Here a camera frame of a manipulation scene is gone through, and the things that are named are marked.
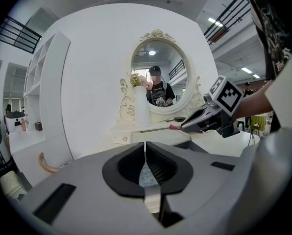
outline curved wooden handle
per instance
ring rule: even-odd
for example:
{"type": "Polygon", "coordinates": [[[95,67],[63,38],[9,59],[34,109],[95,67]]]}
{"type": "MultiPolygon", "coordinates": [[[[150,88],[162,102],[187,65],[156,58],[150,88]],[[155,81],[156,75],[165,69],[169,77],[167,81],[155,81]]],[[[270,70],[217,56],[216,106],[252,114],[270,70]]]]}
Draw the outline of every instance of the curved wooden handle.
{"type": "Polygon", "coordinates": [[[47,172],[55,173],[55,172],[57,172],[59,170],[58,168],[54,168],[54,167],[51,167],[51,166],[47,165],[47,163],[45,161],[45,158],[44,158],[44,153],[43,152],[41,154],[39,154],[38,162],[39,162],[39,165],[42,167],[42,169],[44,169],[47,172]]]}

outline brown box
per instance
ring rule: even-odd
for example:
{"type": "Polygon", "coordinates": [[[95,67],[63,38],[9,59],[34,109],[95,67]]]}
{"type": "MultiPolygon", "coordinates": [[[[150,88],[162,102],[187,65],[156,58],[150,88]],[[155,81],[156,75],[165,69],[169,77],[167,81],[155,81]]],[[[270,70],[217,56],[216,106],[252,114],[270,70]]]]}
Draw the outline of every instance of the brown box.
{"type": "Polygon", "coordinates": [[[42,131],[43,130],[43,126],[41,122],[35,123],[35,129],[37,131],[42,131]]]}

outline white column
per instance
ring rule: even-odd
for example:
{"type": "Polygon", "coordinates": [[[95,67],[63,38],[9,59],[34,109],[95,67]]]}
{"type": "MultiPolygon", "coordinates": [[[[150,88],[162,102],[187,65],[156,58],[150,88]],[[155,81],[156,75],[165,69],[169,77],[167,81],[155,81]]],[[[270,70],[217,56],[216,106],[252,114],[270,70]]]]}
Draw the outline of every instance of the white column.
{"type": "Polygon", "coordinates": [[[3,61],[0,67],[0,129],[1,129],[1,135],[2,135],[2,142],[0,144],[0,150],[3,155],[3,158],[6,162],[10,160],[10,154],[7,149],[7,146],[5,144],[6,140],[6,132],[5,132],[5,124],[4,124],[4,109],[3,109],[3,88],[4,88],[4,82],[5,82],[5,76],[7,74],[8,70],[8,61],[3,61]]]}

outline white bookshelf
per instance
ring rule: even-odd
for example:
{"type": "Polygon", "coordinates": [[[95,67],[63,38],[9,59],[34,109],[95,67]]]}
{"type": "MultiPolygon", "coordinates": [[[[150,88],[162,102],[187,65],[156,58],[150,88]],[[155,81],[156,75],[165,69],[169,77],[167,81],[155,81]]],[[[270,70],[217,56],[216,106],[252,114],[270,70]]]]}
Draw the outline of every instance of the white bookshelf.
{"type": "Polygon", "coordinates": [[[38,48],[28,66],[24,83],[24,106],[29,131],[18,134],[10,142],[12,156],[32,186],[48,174],[40,168],[38,156],[45,154],[52,167],[73,160],[64,133],[61,110],[61,80],[67,50],[70,44],[61,32],[57,32],[38,48]],[[35,123],[42,122],[43,130],[37,131],[35,123]]]}

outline black cap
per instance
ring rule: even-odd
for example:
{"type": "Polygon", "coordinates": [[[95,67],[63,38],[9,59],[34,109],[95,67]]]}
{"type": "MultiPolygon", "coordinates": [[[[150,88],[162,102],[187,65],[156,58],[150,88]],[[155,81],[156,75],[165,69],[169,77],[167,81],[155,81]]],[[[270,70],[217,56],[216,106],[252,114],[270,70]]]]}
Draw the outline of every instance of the black cap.
{"type": "Polygon", "coordinates": [[[151,74],[154,74],[154,73],[156,73],[156,71],[159,71],[159,72],[161,72],[161,69],[160,69],[160,67],[159,67],[159,66],[157,66],[157,65],[155,65],[155,66],[152,66],[152,67],[149,69],[149,73],[150,73],[150,75],[151,75],[151,74]]]}

